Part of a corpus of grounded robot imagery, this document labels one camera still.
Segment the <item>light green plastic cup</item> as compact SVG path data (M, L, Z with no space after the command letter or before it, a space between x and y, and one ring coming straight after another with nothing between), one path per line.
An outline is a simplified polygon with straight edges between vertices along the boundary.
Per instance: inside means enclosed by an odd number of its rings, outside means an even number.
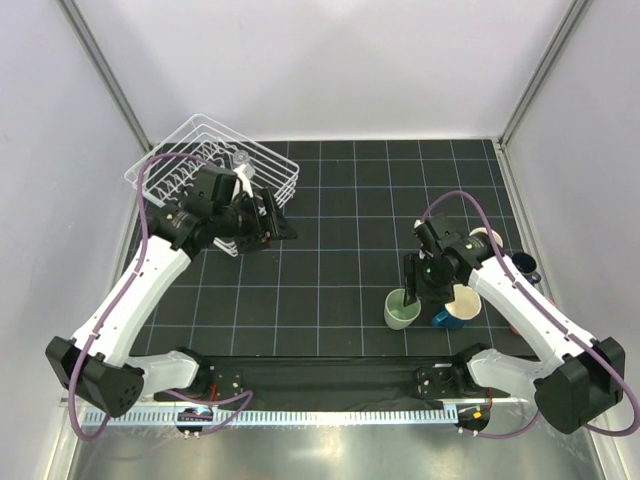
M416 300L410 305L404 304L405 290L390 291L384 301L383 317L386 325L395 331L411 325L420 315L422 304Z

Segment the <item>clear faceted glass cup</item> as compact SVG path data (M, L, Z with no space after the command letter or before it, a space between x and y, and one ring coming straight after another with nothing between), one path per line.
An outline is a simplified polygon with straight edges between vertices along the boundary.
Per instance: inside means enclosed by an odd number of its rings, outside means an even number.
M231 162L234 170L239 170L247 178L251 178L255 173L253 159L245 150L235 151L231 156Z

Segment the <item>dark navy glazed mug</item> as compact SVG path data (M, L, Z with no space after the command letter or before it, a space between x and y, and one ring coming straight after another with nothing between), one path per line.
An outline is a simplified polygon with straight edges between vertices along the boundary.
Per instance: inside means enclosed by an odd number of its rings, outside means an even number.
M532 285L541 282L537 261L528 253L516 252L511 256L511 261L521 275Z

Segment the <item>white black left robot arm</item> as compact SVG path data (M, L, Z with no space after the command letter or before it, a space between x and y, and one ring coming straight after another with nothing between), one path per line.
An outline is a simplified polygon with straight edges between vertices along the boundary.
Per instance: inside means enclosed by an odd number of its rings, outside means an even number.
M294 240L269 189L255 199L245 192L214 200L200 193L168 203L150 219L131 264L94 315L71 338L54 337L45 356L69 398L81 398L112 418L144 396L175 390L190 400L210 392L212 364L180 347L133 357L135 339L173 282L217 238L236 241L241 253Z

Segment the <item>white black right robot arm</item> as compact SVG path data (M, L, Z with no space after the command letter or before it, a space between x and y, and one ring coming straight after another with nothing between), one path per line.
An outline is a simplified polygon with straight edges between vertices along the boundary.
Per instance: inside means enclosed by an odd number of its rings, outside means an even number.
M467 288L492 305L527 341L536 358L506 355L472 345L452 361L454 391L473 396L498 390L535 405L557 431L590 428L596 417L637 396L624 380L626 354L613 338L598 340L538 292L482 229L446 240L425 236L417 253L403 258L404 304L458 303Z

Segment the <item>blue mug white inside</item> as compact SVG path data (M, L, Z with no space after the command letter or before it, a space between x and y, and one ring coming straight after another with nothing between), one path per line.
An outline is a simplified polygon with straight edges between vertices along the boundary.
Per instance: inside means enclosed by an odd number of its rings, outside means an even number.
M436 328L459 330L477 317L482 310L481 297L468 286L455 284L453 300L442 305L431 320Z

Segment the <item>black grid mat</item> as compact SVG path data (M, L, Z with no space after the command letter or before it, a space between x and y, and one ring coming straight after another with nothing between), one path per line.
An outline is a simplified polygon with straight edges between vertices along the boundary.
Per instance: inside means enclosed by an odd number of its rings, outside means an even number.
M476 343L531 354L490 305L454 331L432 326L431 308L404 330L383 318L403 257L419 246L413 222L428 207L462 231L489 222L508 253L522 250L490 140L280 141L272 149L300 168L284 208L297 238L241 257L202 252L145 321L133 355L187 347L210 356L448 356Z

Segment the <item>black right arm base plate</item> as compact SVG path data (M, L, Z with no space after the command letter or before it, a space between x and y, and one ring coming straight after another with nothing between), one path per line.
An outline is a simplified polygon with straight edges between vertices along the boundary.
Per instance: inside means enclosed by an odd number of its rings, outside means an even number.
M416 392L422 400L442 400L457 396L450 364L419 367L413 372Z

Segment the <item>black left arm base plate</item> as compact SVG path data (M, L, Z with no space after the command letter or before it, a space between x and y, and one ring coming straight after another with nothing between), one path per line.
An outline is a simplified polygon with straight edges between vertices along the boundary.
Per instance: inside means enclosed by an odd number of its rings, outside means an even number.
M242 382L242 371L239 368L214 367L210 385L210 400L221 401L240 395L244 391Z

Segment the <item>aluminium frame post left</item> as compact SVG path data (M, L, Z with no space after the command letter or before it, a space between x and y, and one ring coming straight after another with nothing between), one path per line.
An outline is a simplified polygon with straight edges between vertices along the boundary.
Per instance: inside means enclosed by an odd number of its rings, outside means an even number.
M77 2L57 0L56 4L65 16L134 139L144 152L149 152L152 149L152 142L144 131Z

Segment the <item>aluminium frame post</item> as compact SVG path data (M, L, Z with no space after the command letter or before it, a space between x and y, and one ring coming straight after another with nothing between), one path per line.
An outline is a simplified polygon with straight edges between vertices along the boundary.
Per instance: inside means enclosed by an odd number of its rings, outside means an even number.
M562 55L565 47L575 33L582 18L590 8L590 0L573 0L562 17L531 78L504 127L497 143L501 150L505 150L514 138L527 112L540 93L554 66Z
M134 139L144 152L149 152L152 149L152 142L144 131L77 2L57 0L56 4L65 16Z

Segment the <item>aluminium frame post right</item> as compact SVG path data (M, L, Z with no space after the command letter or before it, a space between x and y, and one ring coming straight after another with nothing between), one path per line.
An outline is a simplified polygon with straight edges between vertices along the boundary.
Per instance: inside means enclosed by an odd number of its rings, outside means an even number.
M590 8L590 0L573 0L562 17L531 78L504 127L497 143L501 150L505 150L514 138L527 112L540 93L554 66L562 55L565 47L575 33L582 18Z

